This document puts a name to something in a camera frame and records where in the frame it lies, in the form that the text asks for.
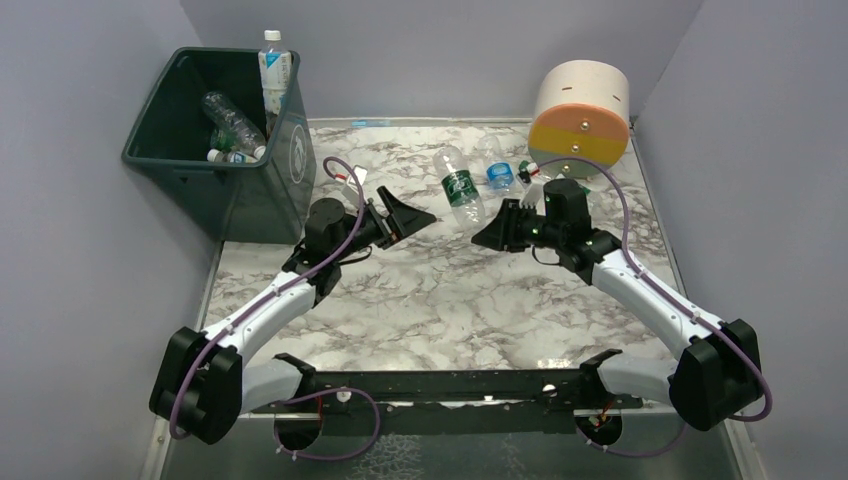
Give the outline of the clear bottle dark green label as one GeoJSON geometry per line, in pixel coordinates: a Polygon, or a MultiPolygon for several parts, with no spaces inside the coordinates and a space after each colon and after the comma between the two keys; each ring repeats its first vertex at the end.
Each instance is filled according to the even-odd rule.
{"type": "Polygon", "coordinates": [[[463,153],[455,146],[443,147],[433,156],[433,165],[458,224],[465,230],[482,228],[485,206],[463,153]]]}

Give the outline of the clear bottle grey blue label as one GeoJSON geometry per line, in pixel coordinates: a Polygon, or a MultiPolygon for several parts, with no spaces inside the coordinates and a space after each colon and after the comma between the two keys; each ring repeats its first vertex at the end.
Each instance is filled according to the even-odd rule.
{"type": "Polygon", "coordinates": [[[252,164],[257,162],[255,157],[244,152],[218,149],[210,149],[207,152],[206,159],[214,163],[252,164]]]}

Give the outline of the green tea bottle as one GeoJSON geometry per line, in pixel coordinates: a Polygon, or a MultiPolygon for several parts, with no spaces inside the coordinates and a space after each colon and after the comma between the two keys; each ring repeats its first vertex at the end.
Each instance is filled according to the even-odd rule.
{"type": "Polygon", "coordinates": [[[209,139],[209,148],[220,151],[233,151],[238,149],[237,137],[228,131],[215,128],[209,139]]]}

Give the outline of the clear unlabelled bottle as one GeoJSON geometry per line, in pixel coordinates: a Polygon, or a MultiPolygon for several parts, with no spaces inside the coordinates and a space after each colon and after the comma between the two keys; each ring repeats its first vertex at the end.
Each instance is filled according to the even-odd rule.
{"type": "Polygon", "coordinates": [[[217,128],[233,140],[234,147],[256,160],[262,159],[266,152],[264,134],[224,93],[206,93],[201,107],[217,128]]]}

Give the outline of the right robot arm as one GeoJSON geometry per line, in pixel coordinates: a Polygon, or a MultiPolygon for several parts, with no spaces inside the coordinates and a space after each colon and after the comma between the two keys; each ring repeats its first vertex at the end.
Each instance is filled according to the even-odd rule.
{"type": "Polygon", "coordinates": [[[596,368],[605,391],[669,405],[700,431],[766,397],[757,335],[748,323],[726,322],[697,307],[650,273],[619,238],[593,227],[576,181],[552,180],[538,196],[544,214],[506,199],[472,242],[509,253],[553,250],[559,266],[617,300],[672,354],[670,362],[611,354],[596,368]]]}

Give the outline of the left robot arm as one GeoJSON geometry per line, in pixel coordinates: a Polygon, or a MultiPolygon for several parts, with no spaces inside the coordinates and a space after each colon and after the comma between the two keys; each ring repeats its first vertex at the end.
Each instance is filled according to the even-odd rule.
{"type": "Polygon", "coordinates": [[[251,367],[249,361],[332,292],[349,255],[371,246],[388,249],[437,221],[385,187],[377,193],[385,215],[370,200],[360,200],[356,214],[334,198],[314,202],[302,240],[259,295],[211,327],[183,327],[171,336],[148,406],[169,421],[174,438],[214,444],[240,415],[301,391],[305,363],[285,357],[251,367]]]}

